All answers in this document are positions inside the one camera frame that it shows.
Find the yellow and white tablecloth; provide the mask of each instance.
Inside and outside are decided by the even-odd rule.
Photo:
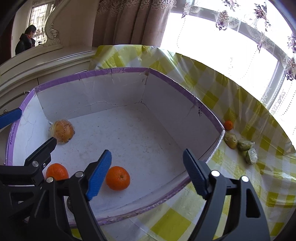
[[[263,205],[270,235],[275,238],[296,207],[296,154],[291,141],[268,110],[234,81],[178,53],[142,45],[100,46],[89,70],[112,67],[150,67],[166,74],[202,100],[222,123],[233,121],[232,132],[238,138],[255,141],[256,165],[247,165],[237,150],[230,149],[224,142],[208,165],[225,177],[249,177]],[[222,236],[229,203],[228,196],[215,238]],[[186,241],[204,204],[190,183],[157,208],[101,228],[112,241]],[[77,229],[72,232],[80,237]]]

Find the person in mirror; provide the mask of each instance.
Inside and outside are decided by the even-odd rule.
[[[20,36],[20,40],[15,47],[15,55],[35,47],[35,40],[33,39],[35,32],[36,27],[34,25],[27,27],[25,33]]]

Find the black hair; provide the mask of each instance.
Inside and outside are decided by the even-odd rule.
[[[34,25],[30,25],[29,27],[27,27],[25,34],[30,34],[31,32],[36,32],[36,27]]]

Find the tangerine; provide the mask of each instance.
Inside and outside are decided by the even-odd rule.
[[[46,170],[46,178],[53,177],[56,181],[64,180],[69,178],[67,169],[59,164],[54,163]]]
[[[123,167],[114,166],[108,170],[105,180],[112,190],[121,191],[129,186],[131,178]]]
[[[233,128],[233,122],[230,121],[230,120],[225,121],[225,123],[224,123],[224,128],[225,128],[225,130],[227,130],[227,131],[232,130],[232,128]]]

